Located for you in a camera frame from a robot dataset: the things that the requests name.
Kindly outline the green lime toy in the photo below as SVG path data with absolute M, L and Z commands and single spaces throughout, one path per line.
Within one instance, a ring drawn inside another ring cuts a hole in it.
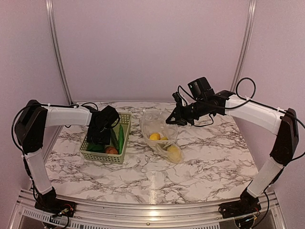
M 158 144 L 157 145 L 162 150 L 166 150 L 171 144 L 172 144 L 172 141 L 170 141 L 170 140 L 158 140 Z

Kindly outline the orange yellow mango toy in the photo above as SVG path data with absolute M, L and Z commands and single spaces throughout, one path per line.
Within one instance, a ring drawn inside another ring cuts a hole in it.
M 150 140 L 168 140 L 168 138 L 160 133 L 152 133 L 149 137 Z

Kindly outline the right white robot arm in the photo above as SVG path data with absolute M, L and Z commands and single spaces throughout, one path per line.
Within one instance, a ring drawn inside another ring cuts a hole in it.
M 179 91 L 173 93 L 173 98 L 175 108 L 166 121 L 168 124 L 194 125 L 205 115 L 226 115 L 234 118 L 239 130 L 246 135 L 247 145 L 260 170 L 246 188 L 248 195 L 236 203 L 239 213 L 252 209 L 253 198 L 261 195 L 295 160 L 299 120 L 294 110 L 272 108 L 226 90 L 213 93 L 209 89 L 190 104 L 185 103 Z

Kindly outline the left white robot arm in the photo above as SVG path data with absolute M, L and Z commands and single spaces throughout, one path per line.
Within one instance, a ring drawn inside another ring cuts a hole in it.
M 94 144 L 110 143 L 110 132 L 119 122 L 115 108 L 106 106 L 101 111 L 87 106 L 41 104 L 30 100 L 15 116 L 12 139 L 23 155 L 26 172 L 37 193 L 37 203 L 49 212 L 60 209 L 60 201 L 48 178 L 43 160 L 45 128 L 50 126 L 86 126 L 87 139 Z

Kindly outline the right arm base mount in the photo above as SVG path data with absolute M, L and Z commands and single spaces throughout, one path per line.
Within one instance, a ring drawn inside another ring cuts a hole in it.
M 239 200 L 220 204 L 218 211 L 224 219 L 227 219 L 258 212 L 261 209 L 259 198 L 254 198 L 245 189 Z

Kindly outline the yellow lemon toy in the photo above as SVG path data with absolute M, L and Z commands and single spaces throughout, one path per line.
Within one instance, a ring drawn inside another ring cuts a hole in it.
M 166 151 L 171 162 L 179 164 L 182 161 L 182 153 L 177 146 L 169 146 Z

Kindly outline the clear zip top bag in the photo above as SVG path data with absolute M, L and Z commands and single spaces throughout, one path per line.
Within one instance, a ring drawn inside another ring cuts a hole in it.
M 166 119 L 170 114 L 166 111 L 143 111 L 139 125 L 145 143 L 159 156 L 167 161 L 180 164 L 184 154 L 176 144 L 178 127 L 176 124 L 167 124 Z

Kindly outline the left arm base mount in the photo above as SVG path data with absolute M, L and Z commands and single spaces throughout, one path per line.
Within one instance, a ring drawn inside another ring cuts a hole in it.
M 52 190 L 46 194 L 41 194 L 37 191 L 36 188 L 33 190 L 33 196 L 35 199 L 35 208 L 53 213 L 56 217 L 64 214 L 64 210 L 67 210 L 65 214 L 68 217 L 73 217 L 76 203 L 73 201 L 58 199 L 55 189 L 52 187 Z

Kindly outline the green perforated plastic basket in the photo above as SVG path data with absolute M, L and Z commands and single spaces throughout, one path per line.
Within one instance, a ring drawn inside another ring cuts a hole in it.
M 105 128 L 93 136 L 92 128 L 88 132 L 80 146 L 80 152 L 85 159 L 122 164 L 124 161 L 127 143 L 131 129 L 132 115 L 130 113 L 118 113 L 114 124 Z

